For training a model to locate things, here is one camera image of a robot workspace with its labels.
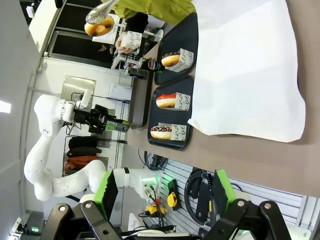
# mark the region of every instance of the white paper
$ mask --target white paper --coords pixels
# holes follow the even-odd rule
[[[285,0],[194,0],[199,43],[189,124],[206,135],[301,138],[306,106]]]
[[[182,70],[185,70],[191,67],[192,63],[194,62],[194,53],[182,48],[180,48],[179,52],[180,52],[179,62],[176,65],[171,67],[166,67],[165,69],[178,73]]]
[[[121,41],[121,47],[137,49],[141,45],[142,33],[128,31]]]
[[[171,127],[171,139],[172,141],[185,141],[187,134],[187,126],[179,125],[179,124],[167,124],[163,122],[159,122],[158,126],[160,127]]]

